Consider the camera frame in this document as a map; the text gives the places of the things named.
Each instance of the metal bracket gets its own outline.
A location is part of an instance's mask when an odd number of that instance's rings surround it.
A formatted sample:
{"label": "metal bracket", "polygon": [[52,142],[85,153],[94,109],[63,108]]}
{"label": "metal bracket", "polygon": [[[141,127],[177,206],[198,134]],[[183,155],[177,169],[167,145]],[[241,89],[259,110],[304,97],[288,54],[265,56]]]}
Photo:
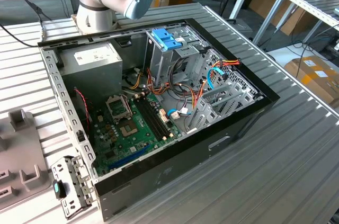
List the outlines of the metal bracket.
{"label": "metal bracket", "polygon": [[95,197],[94,187],[90,175],[80,156],[66,156],[52,165],[52,172],[58,184],[63,186],[65,195],[61,199],[67,220],[92,205]]}

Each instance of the connector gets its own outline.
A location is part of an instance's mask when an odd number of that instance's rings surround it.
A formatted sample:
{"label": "connector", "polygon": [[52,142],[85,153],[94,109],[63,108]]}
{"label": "connector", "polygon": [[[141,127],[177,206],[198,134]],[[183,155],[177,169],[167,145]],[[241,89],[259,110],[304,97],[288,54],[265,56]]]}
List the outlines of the connector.
{"label": "connector", "polygon": [[177,111],[174,111],[172,114],[171,114],[171,117],[176,120],[176,119],[179,119],[180,118],[180,115]]}

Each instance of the aluminum workbench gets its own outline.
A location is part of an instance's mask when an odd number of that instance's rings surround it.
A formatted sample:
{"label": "aluminum workbench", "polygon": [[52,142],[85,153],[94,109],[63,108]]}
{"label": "aluminum workbench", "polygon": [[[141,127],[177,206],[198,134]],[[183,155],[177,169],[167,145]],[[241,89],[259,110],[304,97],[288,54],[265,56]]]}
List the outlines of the aluminum workbench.
{"label": "aluminum workbench", "polygon": [[[150,9],[123,28],[192,17],[279,95],[247,135],[218,155],[111,219],[113,223],[326,223],[339,208],[339,115],[208,7]],[[48,39],[78,35],[73,21],[46,22]],[[28,43],[38,23],[8,27]],[[66,132],[37,48],[0,31],[0,116],[22,107],[34,114],[50,167],[75,149]],[[102,223],[93,205],[65,220],[52,187],[1,212],[1,223]]]}
{"label": "aluminum workbench", "polygon": [[[265,18],[265,21],[258,30],[258,33],[256,34],[255,38],[253,39],[253,43],[255,45],[257,45],[261,40],[264,32],[271,23],[272,19],[274,18],[283,1],[284,0],[276,0],[275,3],[273,4],[270,12]],[[292,13],[292,11],[297,6],[299,6],[319,19],[316,25],[304,38],[303,40],[304,43],[311,38],[311,36],[319,28],[322,22],[328,24],[329,26],[335,28],[336,30],[339,30],[339,16],[334,13],[334,9],[339,7],[339,0],[289,0],[289,1],[291,2],[291,4],[284,13],[280,22],[277,24],[276,26],[277,29],[279,29],[282,26],[282,24],[285,23],[290,13]]]}

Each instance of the yellow wire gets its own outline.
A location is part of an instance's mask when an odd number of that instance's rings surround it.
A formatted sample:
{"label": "yellow wire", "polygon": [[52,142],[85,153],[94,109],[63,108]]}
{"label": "yellow wire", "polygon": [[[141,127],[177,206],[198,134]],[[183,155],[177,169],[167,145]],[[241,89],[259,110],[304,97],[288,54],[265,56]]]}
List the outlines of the yellow wire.
{"label": "yellow wire", "polygon": [[134,90],[134,89],[136,89],[139,86],[140,77],[141,77],[141,73],[139,73],[139,76],[138,76],[136,84],[134,86],[130,87],[131,90]]}

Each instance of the red wire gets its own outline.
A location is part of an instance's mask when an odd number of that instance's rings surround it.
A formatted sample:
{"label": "red wire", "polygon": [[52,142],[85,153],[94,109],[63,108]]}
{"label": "red wire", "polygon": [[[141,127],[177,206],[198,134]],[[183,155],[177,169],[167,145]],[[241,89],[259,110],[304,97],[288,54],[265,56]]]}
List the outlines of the red wire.
{"label": "red wire", "polygon": [[89,132],[90,131],[90,119],[88,117],[88,108],[87,108],[86,99],[78,89],[74,89],[74,91],[76,91],[80,95],[80,97],[83,99],[83,102],[84,102],[84,105],[85,105],[85,110],[86,110],[87,132]]}

